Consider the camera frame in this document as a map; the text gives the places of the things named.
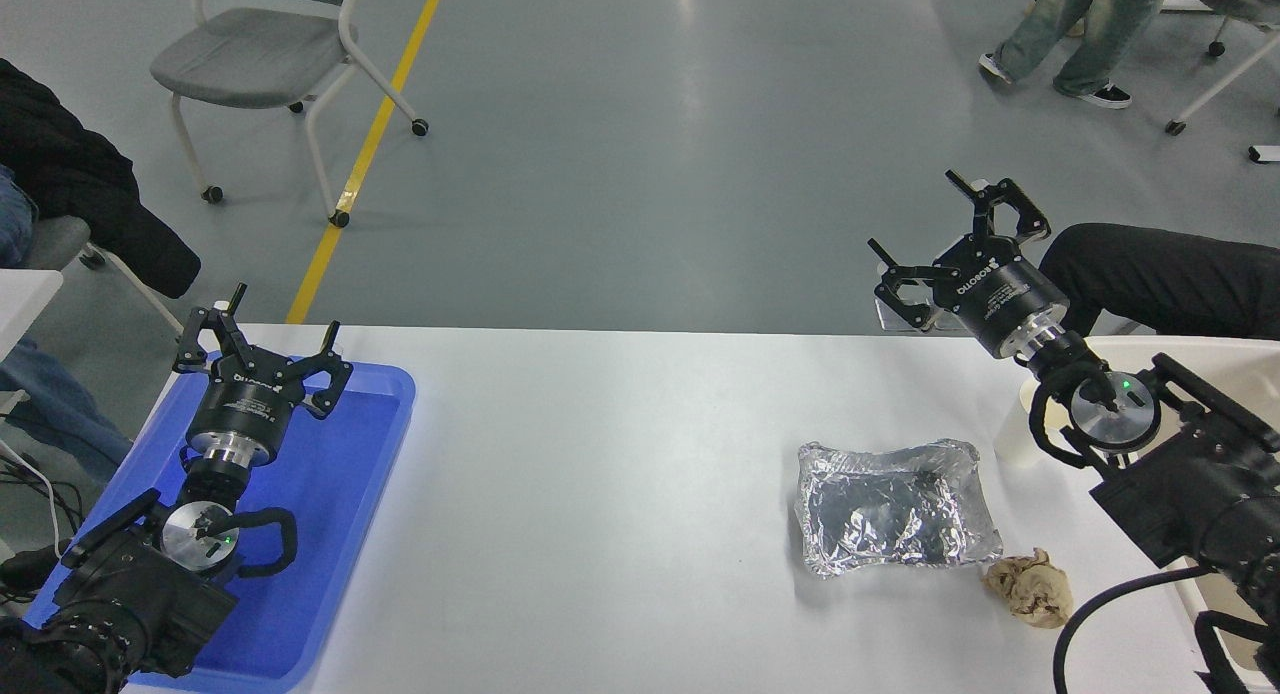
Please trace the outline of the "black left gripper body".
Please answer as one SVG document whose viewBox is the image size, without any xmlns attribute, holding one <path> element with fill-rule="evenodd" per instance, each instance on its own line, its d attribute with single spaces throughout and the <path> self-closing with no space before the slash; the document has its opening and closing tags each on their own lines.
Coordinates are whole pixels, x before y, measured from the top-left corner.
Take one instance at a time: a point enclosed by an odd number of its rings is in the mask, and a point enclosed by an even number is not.
<svg viewBox="0 0 1280 694">
<path fill-rule="evenodd" d="M 247 437 L 261 447 L 279 447 L 294 408 L 305 398 L 300 382 L 265 383 L 233 360 L 215 360 L 210 383 L 189 425 L 189 444 L 205 447 L 214 435 Z"/>
</svg>

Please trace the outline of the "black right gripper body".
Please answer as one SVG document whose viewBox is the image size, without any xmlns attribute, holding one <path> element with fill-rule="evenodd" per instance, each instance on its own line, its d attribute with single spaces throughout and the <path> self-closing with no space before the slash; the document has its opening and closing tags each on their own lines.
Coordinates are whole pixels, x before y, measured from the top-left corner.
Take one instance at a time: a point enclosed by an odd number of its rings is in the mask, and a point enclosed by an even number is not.
<svg viewBox="0 0 1280 694">
<path fill-rule="evenodd" d="M 965 236 L 934 266 L 954 273 L 952 295 L 945 297 L 938 284 L 934 303 L 948 306 L 993 359 L 1030 359 L 1065 334 L 1068 297 L 1025 260 L 1016 239 Z"/>
</svg>

